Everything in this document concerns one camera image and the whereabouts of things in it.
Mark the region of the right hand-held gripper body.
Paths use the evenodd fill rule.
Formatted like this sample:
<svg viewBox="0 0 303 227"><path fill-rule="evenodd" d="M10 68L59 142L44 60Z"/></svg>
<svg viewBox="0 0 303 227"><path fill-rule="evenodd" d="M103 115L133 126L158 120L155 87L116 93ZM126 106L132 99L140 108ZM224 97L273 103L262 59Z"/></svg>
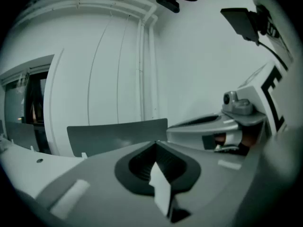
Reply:
<svg viewBox="0 0 303 227"><path fill-rule="evenodd" d="M223 95L222 117L230 117L238 123L238 130L258 132L255 145L282 131L286 124L277 103L273 99L274 89L286 75L286 71L273 61L266 63L247 78L236 90ZM246 155L251 147L220 146L214 152Z"/></svg>

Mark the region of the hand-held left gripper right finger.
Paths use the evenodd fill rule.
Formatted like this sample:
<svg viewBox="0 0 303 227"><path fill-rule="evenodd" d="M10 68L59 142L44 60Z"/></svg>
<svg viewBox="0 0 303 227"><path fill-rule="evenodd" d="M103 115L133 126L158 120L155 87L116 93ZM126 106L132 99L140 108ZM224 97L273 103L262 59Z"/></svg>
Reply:
<svg viewBox="0 0 303 227"><path fill-rule="evenodd" d="M248 168L256 169L256 151L247 155L215 153L210 150L192 149L176 144L155 143L157 163L164 172L174 177L171 182L169 218L158 217L157 227L189 226L195 217L206 214L217 222L231 218L248 190L240 186L239 177ZM207 214L213 204L223 205L219 213Z"/></svg>

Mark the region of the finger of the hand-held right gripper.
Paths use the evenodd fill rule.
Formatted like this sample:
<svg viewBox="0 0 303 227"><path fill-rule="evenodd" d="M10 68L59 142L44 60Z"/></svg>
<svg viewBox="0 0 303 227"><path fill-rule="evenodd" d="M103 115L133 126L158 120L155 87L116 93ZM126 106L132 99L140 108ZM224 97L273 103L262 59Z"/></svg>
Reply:
<svg viewBox="0 0 303 227"><path fill-rule="evenodd" d="M203 116L200 116L197 118L193 118L190 120L186 120L186 121L177 123L175 125L172 125L172 127L186 127L186 126L212 123L212 122L220 120L222 116L223 116L222 113L206 114L206 115L203 115Z"/></svg>
<svg viewBox="0 0 303 227"><path fill-rule="evenodd" d="M215 135L238 129L238 123L230 117L200 117L173 125L166 134L170 143L198 150L214 150Z"/></svg>

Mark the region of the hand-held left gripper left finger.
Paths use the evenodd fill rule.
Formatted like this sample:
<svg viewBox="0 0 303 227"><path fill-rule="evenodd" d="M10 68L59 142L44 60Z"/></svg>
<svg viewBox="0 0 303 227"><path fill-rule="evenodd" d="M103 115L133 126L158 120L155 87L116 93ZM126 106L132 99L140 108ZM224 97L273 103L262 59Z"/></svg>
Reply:
<svg viewBox="0 0 303 227"><path fill-rule="evenodd" d="M89 188L69 213L66 222L74 227L164 227L169 220L153 197L136 195L115 176L115 164L123 156L147 145L135 144L83 160L47 185L36 197L43 207L52 205L77 181Z"/></svg>

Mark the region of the person's right hand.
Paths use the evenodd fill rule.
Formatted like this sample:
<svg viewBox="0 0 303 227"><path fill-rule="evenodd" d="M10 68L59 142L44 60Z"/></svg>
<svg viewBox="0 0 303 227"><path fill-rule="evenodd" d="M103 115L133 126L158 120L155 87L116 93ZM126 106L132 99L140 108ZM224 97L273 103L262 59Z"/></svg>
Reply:
<svg viewBox="0 0 303 227"><path fill-rule="evenodd" d="M214 135L215 142L220 146L239 146L251 147L256 144L258 132L236 130Z"/></svg>

